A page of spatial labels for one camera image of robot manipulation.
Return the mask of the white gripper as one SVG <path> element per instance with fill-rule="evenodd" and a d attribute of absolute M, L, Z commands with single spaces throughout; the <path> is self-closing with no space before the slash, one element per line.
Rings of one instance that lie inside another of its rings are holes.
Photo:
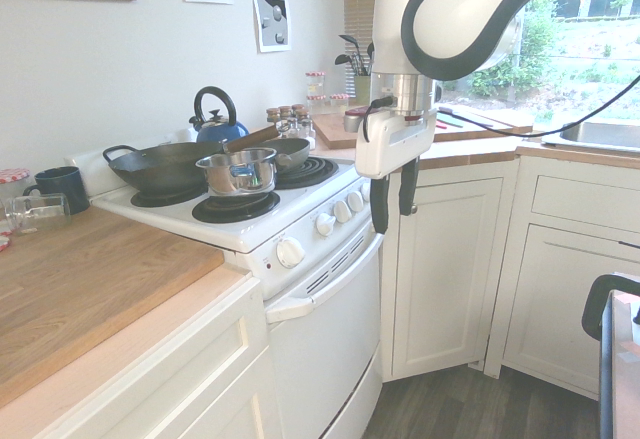
<path fill-rule="evenodd" d="M 399 212 L 412 214 L 419 175 L 419 157 L 432 145 L 436 126 L 436 109 L 408 121 L 393 110 L 381 109 L 368 115 L 359 126 L 355 168 L 360 176 L 371 178 L 370 209 L 374 230 L 388 229 L 389 177 L 402 167 L 399 189 Z"/>

